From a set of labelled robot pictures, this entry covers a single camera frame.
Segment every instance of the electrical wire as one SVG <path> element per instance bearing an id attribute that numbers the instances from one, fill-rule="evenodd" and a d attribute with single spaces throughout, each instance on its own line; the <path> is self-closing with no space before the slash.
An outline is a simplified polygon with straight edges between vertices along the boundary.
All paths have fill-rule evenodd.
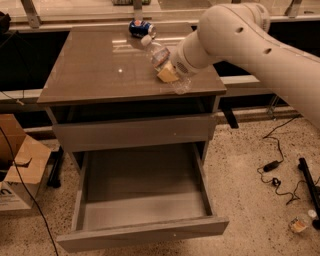
<path id="1" fill-rule="evenodd" d="M 282 163 L 284 161 L 284 155 L 283 155 L 283 152 L 282 152 L 282 149 L 281 149 L 281 145 L 280 145 L 280 140 L 276 137 L 272 137 L 270 136 L 272 133 L 274 133 L 277 129 L 287 125 L 288 123 L 292 122 L 293 120 L 295 120 L 296 118 L 300 117 L 301 115 L 296 115 L 294 116 L 293 118 L 291 118 L 289 121 L 275 127 L 271 132 L 269 132 L 267 135 L 265 135 L 262 139 L 273 139 L 273 140 L 276 140 L 277 141 L 277 147 L 278 147 L 278 151 L 280 152 L 281 154 L 281 160 L 279 161 L 279 163 Z"/>
<path id="2" fill-rule="evenodd" d="M 298 200 L 300 199 L 297 195 L 295 195 L 295 193 L 291 193 L 291 192 L 285 192 L 285 193 L 279 193 L 278 190 L 281 186 L 281 181 L 279 181 L 278 179 L 276 178 L 272 178 L 271 180 L 264 180 L 263 179 L 263 172 L 260 172 L 259 170 L 263 170 L 263 167 L 260 167 L 257 169 L 257 172 L 261 175 L 261 181 L 263 183 L 272 183 L 274 186 L 276 186 L 276 190 L 275 190 L 275 193 L 278 195 L 278 196 L 285 196 L 285 195 L 291 195 L 291 199 L 286 203 L 286 205 L 288 205 L 289 203 L 291 203 L 292 201 L 294 200 Z"/>
<path id="3" fill-rule="evenodd" d="M 14 31 L 14 32 L 9 33 L 9 34 L 10 34 L 10 36 L 0 45 L 0 49 L 1 49 L 2 47 L 4 47 L 4 45 L 5 45 L 13 36 L 15 36 L 15 37 L 17 37 L 20 41 L 22 41 L 22 42 L 24 42 L 25 44 L 27 44 L 27 45 L 36 53 L 36 57 L 37 57 L 36 59 L 38 59 L 38 60 L 40 59 L 40 55 L 39 55 L 39 53 L 37 52 L 37 49 L 36 49 L 33 45 L 31 45 L 28 41 L 26 41 L 23 37 L 21 37 L 21 36 L 19 35 L 19 32 L 18 32 L 18 31 Z M 18 52 L 18 55 L 19 55 L 19 57 L 20 57 L 20 59 L 21 59 L 21 61 L 22 61 L 22 63 L 23 63 L 23 66 L 25 67 L 25 69 L 26 69 L 26 71 L 27 71 L 27 76 L 28 76 L 28 77 L 27 77 L 26 83 L 27 83 L 28 81 L 30 81 L 30 80 L 31 80 L 31 81 L 34 80 L 34 78 L 33 78 L 33 76 L 32 76 L 32 69 L 31 69 L 31 70 L 29 69 L 29 67 L 28 67 L 25 59 L 23 58 L 23 56 L 22 56 L 22 54 L 21 54 L 21 51 L 19 50 L 19 47 L 17 46 L 16 42 L 13 41 L 13 43 L 14 43 L 14 46 L 15 46 L 17 52 Z M 21 101 L 21 100 L 24 100 L 24 97 L 25 97 L 25 96 L 24 96 L 24 91 L 25 91 L 25 89 L 22 90 L 22 98 L 20 98 L 20 99 L 15 99 L 15 98 L 7 95 L 7 94 L 4 93 L 3 91 L 0 91 L 0 92 L 1 92 L 2 94 L 4 94 L 6 97 L 8 97 L 9 99 L 15 100 L 17 103 L 24 105 L 24 103 Z"/>
<path id="4" fill-rule="evenodd" d="M 51 231 L 50 231 L 48 222 L 47 222 L 47 220 L 46 220 L 46 218 L 45 218 L 45 216 L 44 216 L 44 214 L 43 214 L 43 212 L 42 212 L 39 204 L 37 203 L 36 199 L 32 196 L 32 194 L 30 193 L 30 191 L 28 190 L 26 184 L 24 183 L 24 181 L 23 181 L 23 179 L 22 179 L 22 176 L 21 176 L 21 174 L 20 174 L 20 171 L 19 171 L 18 166 L 17 166 L 17 164 L 16 164 L 16 161 L 15 161 L 15 159 L 14 159 L 15 157 L 14 157 L 14 154 L 13 154 L 12 147 L 11 147 L 11 145 L 10 145 L 10 142 L 9 142 L 9 140 L 8 140 L 8 137 L 6 136 L 5 132 L 2 130 L 2 127 L 1 127 L 1 126 L 0 126 L 0 131 L 1 131 L 1 133 L 3 134 L 5 140 L 6 140 L 7 144 L 8 144 L 8 147 L 9 147 L 9 149 L 10 149 L 10 153 L 11 153 L 11 156 L 12 156 L 12 159 L 13 159 L 13 164 L 14 164 L 16 170 L 17 170 L 17 173 L 18 173 L 19 178 L 20 178 L 20 180 L 21 180 L 21 184 L 23 185 L 23 187 L 25 188 L 26 192 L 27 192 L 27 193 L 29 194 L 29 196 L 31 197 L 32 201 L 33 201 L 33 202 L 35 203 L 35 205 L 37 206 L 37 208 L 38 208 L 38 210 L 39 210 L 39 212 L 40 212 L 40 214 L 41 214 L 41 216 L 42 216 L 42 218 L 43 218 L 43 220 L 44 220 L 45 226 L 46 226 L 47 231 L 48 231 L 48 234 L 49 234 L 49 236 L 50 236 L 50 240 L 51 240 L 52 245 L 53 245 L 53 247 L 54 247 L 55 254 L 56 254 L 57 256 L 59 256 L 59 253 L 58 253 L 57 247 L 56 247 L 56 245 L 55 245 L 55 243 L 54 243 L 54 240 L 53 240 L 53 237 L 52 237 L 52 234 L 51 234 Z"/>
<path id="5" fill-rule="evenodd" d="M 313 181 L 313 184 L 314 184 L 314 186 L 316 186 L 318 183 L 319 183 L 319 181 L 320 181 L 320 177 L 317 179 L 317 181 Z M 297 198 L 299 198 L 298 196 L 297 196 L 297 194 L 296 194 L 296 192 L 297 192 L 297 190 L 298 190 L 298 188 L 299 188 L 299 184 L 300 183 L 307 183 L 305 180 L 300 180 L 298 183 L 297 183 L 297 186 L 296 186 L 296 188 L 294 189 L 294 191 L 293 191 L 293 194 L 297 197 Z"/>
<path id="6" fill-rule="evenodd" d="M 4 46 L 7 44 L 7 42 L 9 42 L 9 40 L 10 40 L 16 33 L 18 33 L 18 31 L 14 31 L 13 33 L 9 33 L 10 36 L 0 45 L 0 49 L 1 49 L 2 47 L 4 47 Z"/>
<path id="7" fill-rule="evenodd" d="M 271 132 L 269 132 L 267 135 L 265 135 L 265 136 L 262 138 L 262 139 L 273 139 L 273 140 L 277 141 L 278 151 L 279 151 L 280 154 L 281 154 L 281 160 L 278 161 L 278 164 L 280 164 L 280 163 L 282 163 L 282 162 L 284 161 L 284 154 L 283 154 L 282 149 L 281 149 L 280 140 L 279 140 L 278 138 L 276 138 L 276 137 L 271 136 L 271 134 L 274 133 L 277 129 L 279 129 L 279 128 L 285 126 L 285 125 L 287 125 L 288 123 L 292 122 L 293 120 L 295 120 L 296 118 L 298 118 L 298 117 L 300 117 L 300 116 L 301 116 L 300 114 L 294 116 L 293 118 L 291 118 L 291 119 L 288 120 L 287 122 L 285 122 L 285 123 L 283 123 L 283 124 L 275 127 L 274 129 L 272 129 Z M 275 193 L 276 193 L 278 196 L 291 195 L 291 199 L 289 199 L 289 201 L 287 201 L 286 205 L 290 204 L 291 202 L 293 202 L 293 201 L 295 201 L 295 200 L 299 200 L 299 199 L 300 199 L 300 197 L 298 197 L 298 196 L 296 195 L 296 191 L 297 191 L 297 189 L 298 189 L 299 184 L 300 184 L 302 181 L 299 181 L 299 182 L 298 182 L 298 184 L 297 184 L 297 186 L 296 186 L 296 188 L 295 188 L 295 190 L 294 190 L 293 193 L 292 193 L 292 192 L 280 193 L 280 192 L 278 192 L 278 190 L 280 189 L 281 181 L 278 180 L 277 178 L 272 178 L 271 180 L 264 180 L 264 178 L 263 178 L 263 173 L 264 173 L 264 172 L 263 172 L 263 169 L 264 169 L 264 167 L 259 167 L 259 168 L 257 169 L 257 172 L 260 174 L 260 179 L 261 179 L 261 181 L 262 181 L 263 183 L 272 183 L 274 186 L 276 186 Z"/>

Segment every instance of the power cord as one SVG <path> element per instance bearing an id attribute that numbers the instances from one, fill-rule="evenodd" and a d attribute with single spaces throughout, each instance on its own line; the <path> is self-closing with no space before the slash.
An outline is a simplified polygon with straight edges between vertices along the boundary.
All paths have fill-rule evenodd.
<path id="1" fill-rule="evenodd" d="M 285 195 L 291 195 L 291 199 L 286 203 L 286 205 L 288 205 L 289 203 L 295 201 L 295 200 L 298 200 L 300 199 L 297 195 L 296 195 L 296 191 L 298 189 L 298 186 L 299 184 L 302 182 L 302 181 L 299 181 L 297 186 L 296 186 L 296 189 L 294 190 L 294 192 L 285 192 L 285 193 L 279 193 L 278 190 L 281 186 L 281 180 L 279 180 L 278 178 L 276 177 L 273 177 L 271 180 L 264 180 L 264 177 L 263 177 L 263 173 L 264 172 L 270 172 L 276 168 L 278 168 L 278 166 L 284 161 L 284 155 L 283 155 L 283 152 L 282 152 L 282 149 L 281 149 L 281 145 L 280 145 L 280 140 L 276 137 L 273 137 L 271 136 L 272 133 L 274 133 L 277 129 L 287 125 L 288 123 L 292 122 L 293 120 L 295 120 L 296 118 L 300 117 L 300 114 L 299 115 L 296 115 L 294 116 L 293 118 L 291 118 L 289 121 L 275 127 L 271 132 L 269 132 L 267 135 L 265 135 L 263 137 L 263 139 L 273 139 L 275 141 L 277 141 L 277 147 L 278 147 L 278 151 L 280 152 L 280 155 L 281 155 L 281 160 L 278 161 L 278 160 L 275 160 L 275 161 L 272 161 L 268 164 L 266 164 L 265 166 L 263 167 L 259 167 L 257 169 L 257 172 L 260 174 L 260 178 L 261 178 L 261 181 L 263 183 L 272 183 L 273 186 L 276 187 L 275 189 L 275 193 L 278 195 L 278 196 L 285 196 Z"/>
<path id="2" fill-rule="evenodd" d="M 26 45 L 28 45 L 28 46 L 35 52 L 36 57 L 37 57 L 37 60 L 40 59 L 40 55 L 39 55 L 39 53 L 37 52 L 37 49 L 36 49 L 33 45 L 31 45 L 28 41 L 26 41 L 23 37 L 21 37 L 21 36 L 19 35 L 19 32 L 18 32 L 18 31 L 13 31 L 12 33 L 9 33 L 9 32 L 8 32 L 8 34 L 9 34 L 10 36 L 0 45 L 0 49 L 1 49 L 2 47 L 4 47 L 5 44 L 7 44 L 7 42 L 9 42 L 9 40 L 10 40 L 13 36 L 15 36 L 15 37 L 17 37 L 20 41 L 22 41 L 22 42 L 24 42 Z M 22 63 L 23 63 L 23 66 L 25 67 L 25 69 L 26 69 L 26 71 L 27 71 L 27 76 L 28 76 L 28 77 L 27 77 L 27 79 L 26 79 L 26 83 L 27 83 L 29 80 L 34 81 L 35 79 L 34 79 L 34 77 L 32 76 L 33 68 L 32 68 L 31 70 L 29 69 L 29 67 L 28 67 L 28 65 L 27 65 L 27 63 L 26 63 L 26 61 L 25 61 L 25 58 L 23 58 L 22 53 L 21 53 L 21 51 L 19 50 L 19 47 L 17 46 L 16 42 L 13 41 L 13 44 L 14 44 L 14 46 L 15 46 L 15 48 L 16 48 L 16 50 L 17 50 L 17 53 L 18 53 L 18 55 L 19 55 L 19 57 L 20 57 L 20 59 L 21 59 L 21 61 L 22 61 Z M 15 98 L 9 96 L 8 94 L 4 93 L 3 91 L 0 91 L 0 92 L 1 92 L 3 95 L 5 95 L 7 98 L 12 99 L 12 100 L 15 100 L 16 103 L 18 103 L 18 104 L 20 104 L 21 106 L 23 106 L 23 105 L 25 105 L 25 103 L 22 101 L 22 100 L 24 100 L 24 91 L 25 91 L 25 90 L 23 89 L 23 90 L 22 90 L 22 98 L 20 98 L 20 99 L 15 99 Z"/>
<path id="3" fill-rule="evenodd" d="M 266 164 L 264 167 L 263 167 L 263 171 L 265 172 L 270 172 L 274 169 L 276 169 L 283 161 L 284 161 L 284 156 L 283 156 L 283 152 L 281 150 L 281 145 L 280 145 L 280 140 L 276 137 L 273 137 L 271 136 L 272 133 L 274 133 L 277 129 L 287 125 L 288 123 L 292 122 L 293 120 L 295 120 L 296 118 L 300 117 L 300 114 L 299 115 L 296 115 L 294 116 L 293 118 L 291 118 L 289 121 L 275 127 L 271 132 L 269 132 L 267 135 L 265 135 L 262 139 L 273 139 L 275 141 L 277 141 L 277 147 L 278 147 L 278 151 L 280 152 L 281 154 L 281 160 L 278 161 L 278 160 L 275 160 L 275 161 L 272 161 L 268 164 Z"/>
<path id="4" fill-rule="evenodd" d="M 17 170 L 17 173 L 18 173 L 19 178 L 20 178 L 20 180 L 21 180 L 21 184 L 23 185 L 23 187 L 25 188 L 26 192 L 27 192 L 27 193 L 29 194 L 29 196 L 31 197 L 32 201 L 33 201 L 33 202 L 35 203 L 35 205 L 37 206 L 37 208 L 38 208 L 38 210 L 39 210 L 39 212 L 40 212 L 40 214 L 41 214 L 41 216 L 42 216 L 42 218 L 43 218 L 43 220 L 44 220 L 44 223 L 45 223 L 45 226 L 46 226 L 46 228 L 47 228 L 48 234 L 49 234 L 49 236 L 50 236 L 52 245 L 53 245 L 53 247 L 54 247 L 55 254 L 56 254 L 57 256 L 59 256 L 59 253 L 58 253 L 57 247 L 56 247 L 56 245 L 55 245 L 55 243 L 54 243 L 54 240 L 53 240 L 53 237 L 52 237 L 52 234 L 51 234 L 51 231 L 50 231 L 48 222 L 47 222 L 47 220 L 46 220 L 46 218 L 45 218 L 45 216 L 44 216 L 44 214 L 43 214 L 43 212 L 42 212 L 39 204 L 37 203 L 36 199 L 32 196 L 32 194 L 30 193 L 30 191 L 28 190 L 26 184 L 24 183 L 24 181 L 23 181 L 23 179 L 22 179 L 22 176 L 21 176 L 20 171 L 19 171 L 19 169 L 18 169 L 17 163 L 16 163 L 16 161 L 15 161 L 15 159 L 14 159 L 15 157 L 14 157 L 14 154 L 13 154 L 12 147 L 11 147 L 11 145 L 10 145 L 10 142 L 9 142 L 9 140 L 8 140 L 8 137 L 6 136 L 6 134 L 4 133 L 4 131 L 2 130 L 2 127 L 1 127 L 1 126 L 0 126 L 0 131 L 1 131 L 1 133 L 3 134 L 3 136 L 4 136 L 4 138 L 5 138 L 6 142 L 7 142 L 7 144 L 8 144 L 8 146 L 9 146 L 10 153 L 11 153 L 11 156 L 12 156 L 12 159 L 13 159 L 13 164 L 14 164 L 16 170 Z"/>

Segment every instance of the tabletop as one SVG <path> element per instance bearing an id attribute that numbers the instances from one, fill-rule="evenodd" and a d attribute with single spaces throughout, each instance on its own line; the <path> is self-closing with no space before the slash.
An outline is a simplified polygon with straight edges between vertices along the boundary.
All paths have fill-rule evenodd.
<path id="1" fill-rule="evenodd" d="M 192 32 L 187 23 L 157 24 L 156 40 L 170 51 Z M 79 27 L 70 32 L 38 99 L 40 105 L 89 104 L 219 95 L 226 91 L 213 66 L 191 78 L 177 95 L 157 77 L 139 38 L 128 26 Z"/>

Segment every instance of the black stand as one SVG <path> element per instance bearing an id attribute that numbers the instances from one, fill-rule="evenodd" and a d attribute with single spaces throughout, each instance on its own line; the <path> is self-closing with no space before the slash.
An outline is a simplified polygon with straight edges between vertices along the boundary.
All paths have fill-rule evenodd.
<path id="1" fill-rule="evenodd" d="M 63 149 L 61 146 L 59 147 L 59 150 L 57 152 L 52 152 L 50 158 L 52 157 L 54 159 L 53 167 L 49 176 L 49 180 L 47 182 L 47 185 L 49 187 L 53 188 L 59 188 L 61 186 L 59 174 L 60 174 L 60 165 L 61 165 L 61 159 L 63 156 Z"/>
<path id="2" fill-rule="evenodd" d="M 229 107 L 224 107 L 221 110 L 222 110 L 224 116 L 226 117 L 230 127 L 232 129 L 238 129 L 239 125 L 238 125 L 236 117 L 234 116 L 234 114 L 232 112 L 232 109 Z"/>
<path id="3" fill-rule="evenodd" d="M 317 212 L 318 217 L 320 216 L 320 198 L 319 198 L 319 187 L 314 185 L 314 182 L 312 180 L 307 162 L 304 158 L 299 158 L 299 162 L 300 164 L 298 165 L 299 170 L 301 170 L 303 172 L 303 175 L 306 179 L 308 188 L 309 188 L 309 192 L 312 198 L 312 202 L 314 204 L 314 208 Z M 319 218 L 317 220 L 314 220 L 312 222 L 312 225 L 315 229 L 320 230 L 320 220 Z"/>

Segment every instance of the speckled floor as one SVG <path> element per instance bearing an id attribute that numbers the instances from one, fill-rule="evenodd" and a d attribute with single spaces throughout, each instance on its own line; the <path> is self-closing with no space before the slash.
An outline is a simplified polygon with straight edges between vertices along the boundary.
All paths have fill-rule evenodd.
<path id="1" fill-rule="evenodd" d="M 223 236 L 162 242 L 126 248 L 113 248 L 74 255 L 320 255 L 320 231 L 308 228 L 293 234 L 288 223 L 312 208 L 307 186 L 297 190 L 300 200 L 286 206 L 290 196 L 277 196 L 274 187 L 260 180 L 257 168 L 280 160 L 276 143 L 262 140 L 274 127 L 295 115 L 292 111 L 276 112 L 276 121 L 262 112 L 237 111 L 239 129 L 231 129 L 218 114 L 219 125 L 212 140 L 205 171 L 209 193 L 219 216 L 228 216 L 230 224 Z M 269 177 L 282 181 L 280 193 L 293 191 L 303 178 L 297 169 L 304 157 L 316 180 L 320 176 L 320 131 L 303 118 L 278 129 L 285 160 Z M 55 146 L 54 141 L 46 141 Z M 59 189 L 46 186 L 45 175 L 37 201 L 53 237 L 70 230 L 78 173 L 66 156 Z M 54 255 L 38 210 L 0 212 L 0 255 Z M 57 245 L 59 255 L 68 255 Z"/>

